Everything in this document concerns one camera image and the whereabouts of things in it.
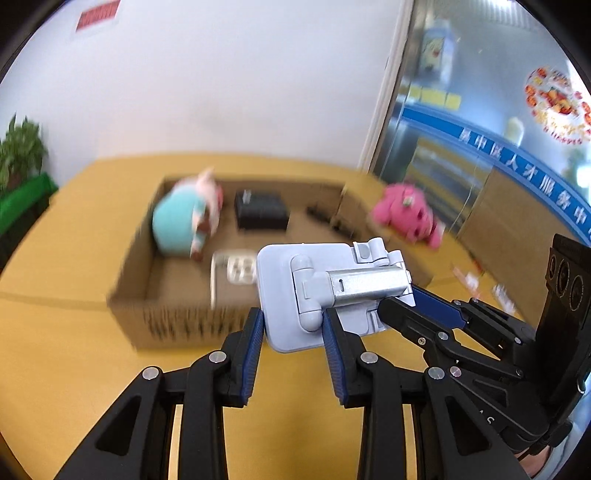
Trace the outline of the teal and pink plush toy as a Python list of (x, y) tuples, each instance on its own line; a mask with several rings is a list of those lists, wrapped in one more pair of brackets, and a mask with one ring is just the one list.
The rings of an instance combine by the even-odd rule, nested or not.
[(177, 181), (154, 207), (152, 235), (160, 253), (199, 262), (205, 243), (217, 232), (223, 191), (207, 168)]

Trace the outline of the small black box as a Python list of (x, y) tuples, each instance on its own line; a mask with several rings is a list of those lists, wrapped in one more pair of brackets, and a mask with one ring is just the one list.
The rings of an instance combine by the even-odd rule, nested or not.
[(239, 190), (235, 193), (235, 218), (239, 230), (287, 230), (290, 209), (273, 192)]

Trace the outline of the white paper scraps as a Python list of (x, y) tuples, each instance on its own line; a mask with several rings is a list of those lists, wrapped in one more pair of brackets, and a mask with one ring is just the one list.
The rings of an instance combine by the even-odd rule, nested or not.
[(456, 279), (470, 293), (472, 298), (479, 300), (490, 298), (505, 313), (513, 316), (518, 313), (517, 307), (510, 298), (506, 287), (497, 282), (488, 273), (484, 271), (473, 273), (468, 270), (462, 270), (455, 264), (451, 265), (451, 271)]

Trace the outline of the white folding phone stand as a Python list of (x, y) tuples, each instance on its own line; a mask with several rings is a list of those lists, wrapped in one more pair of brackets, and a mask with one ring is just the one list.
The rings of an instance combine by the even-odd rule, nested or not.
[(267, 245), (256, 256), (257, 291), (270, 347), (280, 353), (322, 346), (322, 314), (334, 308), (342, 329), (359, 336), (386, 329), (379, 302), (416, 305), (399, 250), (367, 242)]

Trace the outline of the green potted plant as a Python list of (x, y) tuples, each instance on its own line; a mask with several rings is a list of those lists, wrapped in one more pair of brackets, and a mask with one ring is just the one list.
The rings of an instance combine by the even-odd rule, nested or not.
[(40, 175), (46, 156), (40, 125), (27, 117), (18, 122), (14, 114), (1, 140), (1, 192), (10, 192)]

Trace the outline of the brown cardboard box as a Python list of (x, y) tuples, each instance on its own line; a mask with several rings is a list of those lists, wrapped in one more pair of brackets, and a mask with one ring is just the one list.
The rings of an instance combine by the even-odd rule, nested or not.
[[(256, 253), (270, 244), (346, 243), (380, 236), (389, 250), (402, 252), (415, 284), (428, 286), (433, 274), (402, 241), (370, 221), (359, 196), (341, 182), (320, 180), (223, 179), (217, 232), (196, 262), (166, 256), (155, 243), (152, 215), (145, 214), (127, 251), (107, 305), (136, 349), (185, 348), (221, 342), (242, 328), (259, 303)], [(242, 192), (276, 194), (287, 206), (284, 229), (243, 229), (235, 215)]]

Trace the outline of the clear white phone case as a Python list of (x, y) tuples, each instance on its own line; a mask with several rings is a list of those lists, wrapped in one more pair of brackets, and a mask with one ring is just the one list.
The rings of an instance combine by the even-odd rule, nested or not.
[(211, 308), (257, 305), (256, 252), (215, 251), (211, 257)]

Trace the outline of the pink strawberry bear plush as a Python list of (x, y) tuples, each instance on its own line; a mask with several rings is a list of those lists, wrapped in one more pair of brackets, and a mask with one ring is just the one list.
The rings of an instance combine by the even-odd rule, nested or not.
[(445, 224), (427, 203), (424, 192), (413, 184), (387, 186), (370, 216), (377, 224), (396, 230), (411, 243), (424, 242), (433, 250), (438, 250), (442, 244)]

